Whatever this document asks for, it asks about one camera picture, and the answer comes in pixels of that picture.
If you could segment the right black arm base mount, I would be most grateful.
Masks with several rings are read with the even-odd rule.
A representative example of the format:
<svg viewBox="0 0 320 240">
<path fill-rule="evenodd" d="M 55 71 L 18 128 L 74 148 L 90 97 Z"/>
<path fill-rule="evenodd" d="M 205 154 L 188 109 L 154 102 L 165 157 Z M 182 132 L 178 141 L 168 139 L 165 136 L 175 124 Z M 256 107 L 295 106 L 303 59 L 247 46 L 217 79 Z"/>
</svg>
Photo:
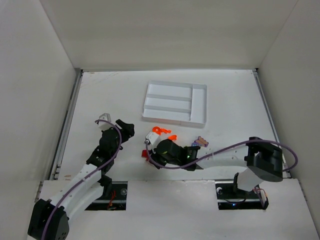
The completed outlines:
<svg viewBox="0 0 320 240">
<path fill-rule="evenodd" d="M 239 190 L 230 181 L 215 183 L 217 206 L 219 210 L 266 210 L 269 198 L 266 191 L 255 186 L 251 191 Z"/>
</svg>

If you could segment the orange round lego disc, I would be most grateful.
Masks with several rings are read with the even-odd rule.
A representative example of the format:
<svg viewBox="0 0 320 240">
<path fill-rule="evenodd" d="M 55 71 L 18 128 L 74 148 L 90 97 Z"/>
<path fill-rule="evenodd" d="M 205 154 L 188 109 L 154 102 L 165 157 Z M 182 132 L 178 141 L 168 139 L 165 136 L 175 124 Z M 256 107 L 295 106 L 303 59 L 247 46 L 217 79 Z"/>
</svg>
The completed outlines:
<svg viewBox="0 0 320 240">
<path fill-rule="evenodd" d="M 162 129 L 160 127 L 158 127 L 158 126 L 155 126 L 155 127 L 152 128 L 152 132 L 156 133 L 158 135 L 161 135 L 162 134 Z"/>
</svg>

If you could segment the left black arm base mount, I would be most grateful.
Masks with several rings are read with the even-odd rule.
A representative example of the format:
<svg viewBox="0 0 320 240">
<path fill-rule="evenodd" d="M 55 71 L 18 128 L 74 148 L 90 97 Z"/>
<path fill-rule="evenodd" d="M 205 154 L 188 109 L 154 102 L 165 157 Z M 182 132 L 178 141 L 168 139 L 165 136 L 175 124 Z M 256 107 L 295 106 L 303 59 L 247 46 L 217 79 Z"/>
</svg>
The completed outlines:
<svg viewBox="0 0 320 240">
<path fill-rule="evenodd" d="M 127 207 L 128 182 L 115 181 L 111 189 L 93 201 L 86 211 L 125 211 Z"/>
</svg>

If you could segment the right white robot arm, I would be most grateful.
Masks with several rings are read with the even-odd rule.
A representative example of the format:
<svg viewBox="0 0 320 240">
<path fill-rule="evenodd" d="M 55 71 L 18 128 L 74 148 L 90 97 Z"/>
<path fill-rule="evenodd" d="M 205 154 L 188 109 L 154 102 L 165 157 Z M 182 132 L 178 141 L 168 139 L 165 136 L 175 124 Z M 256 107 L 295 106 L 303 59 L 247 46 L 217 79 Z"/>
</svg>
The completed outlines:
<svg viewBox="0 0 320 240">
<path fill-rule="evenodd" d="M 283 180 L 283 152 L 274 142 L 251 137 L 221 150 L 179 146 L 170 139 L 147 136 L 148 161 L 157 169 L 196 171 L 216 167 L 240 167 L 233 178 L 234 188 L 250 192 L 262 182 Z"/>
</svg>

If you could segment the red curved lego brick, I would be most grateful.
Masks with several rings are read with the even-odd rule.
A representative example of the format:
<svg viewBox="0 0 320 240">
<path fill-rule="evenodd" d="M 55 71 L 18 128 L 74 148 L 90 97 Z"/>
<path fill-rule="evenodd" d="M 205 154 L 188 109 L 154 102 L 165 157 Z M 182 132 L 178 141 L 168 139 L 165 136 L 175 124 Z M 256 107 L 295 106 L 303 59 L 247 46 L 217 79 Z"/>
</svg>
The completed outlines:
<svg viewBox="0 0 320 240">
<path fill-rule="evenodd" d="M 142 158 L 148 158 L 148 153 L 147 153 L 147 150 L 146 149 L 144 149 L 143 151 L 142 151 L 142 153 L 141 153 L 141 157 Z"/>
</svg>

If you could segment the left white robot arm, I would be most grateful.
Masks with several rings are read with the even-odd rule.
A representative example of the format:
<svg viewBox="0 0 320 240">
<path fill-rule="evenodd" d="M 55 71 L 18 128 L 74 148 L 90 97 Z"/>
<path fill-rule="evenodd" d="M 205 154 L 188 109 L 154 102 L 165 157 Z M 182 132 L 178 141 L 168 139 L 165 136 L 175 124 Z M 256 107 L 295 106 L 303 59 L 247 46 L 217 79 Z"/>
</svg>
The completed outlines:
<svg viewBox="0 0 320 240">
<path fill-rule="evenodd" d="M 96 199 L 108 195 L 112 179 L 106 174 L 114 165 L 122 144 L 135 135 L 135 126 L 118 119 L 106 123 L 98 146 L 79 173 L 56 195 L 40 198 L 33 207 L 27 234 L 35 240 L 64 240 L 70 232 L 71 221 Z"/>
</svg>

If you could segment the orange curved lego piece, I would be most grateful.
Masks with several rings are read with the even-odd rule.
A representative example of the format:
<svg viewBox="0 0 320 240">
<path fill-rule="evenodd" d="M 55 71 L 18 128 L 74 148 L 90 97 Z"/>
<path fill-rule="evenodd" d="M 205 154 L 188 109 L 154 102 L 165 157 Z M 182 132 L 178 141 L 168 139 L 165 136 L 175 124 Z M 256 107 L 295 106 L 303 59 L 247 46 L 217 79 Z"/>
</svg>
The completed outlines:
<svg viewBox="0 0 320 240">
<path fill-rule="evenodd" d="M 171 140 L 171 141 L 176 141 L 177 138 L 178 138 L 178 137 L 177 137 L 177 135 L 175 135 L 175 134 L 174 134 L 174 135 L 170 135 L 170 136 L 168 137 L 168 139 Z"/>
</svg>

